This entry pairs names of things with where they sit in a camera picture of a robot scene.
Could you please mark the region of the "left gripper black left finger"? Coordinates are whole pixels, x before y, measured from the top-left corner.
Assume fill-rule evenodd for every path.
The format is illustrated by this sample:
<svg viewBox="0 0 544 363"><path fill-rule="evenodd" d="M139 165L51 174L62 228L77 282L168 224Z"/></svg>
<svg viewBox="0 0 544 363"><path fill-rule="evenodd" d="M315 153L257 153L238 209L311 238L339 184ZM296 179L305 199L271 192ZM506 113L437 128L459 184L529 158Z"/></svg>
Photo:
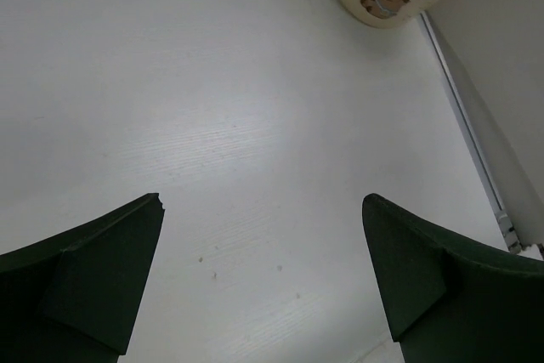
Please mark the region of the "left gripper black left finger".
<svg viewBox="0 0 544 363"><path fill-rule="evenodd" d="M116 362L128 351L165 210L148 193L1 257L3 362Z"/></svg>

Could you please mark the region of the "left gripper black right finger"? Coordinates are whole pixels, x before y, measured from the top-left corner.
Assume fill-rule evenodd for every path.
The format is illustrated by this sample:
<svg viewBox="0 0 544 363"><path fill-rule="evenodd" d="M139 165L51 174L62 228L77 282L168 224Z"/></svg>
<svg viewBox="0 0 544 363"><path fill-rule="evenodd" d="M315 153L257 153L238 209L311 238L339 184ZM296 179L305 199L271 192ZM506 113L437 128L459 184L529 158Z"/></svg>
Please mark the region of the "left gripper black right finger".
<svg viewBox="0 0 544 363"><path fill-rule="evenodd" d="M406 362L541 362L543 263L430 223L370 194L362 224Z"/></svg>

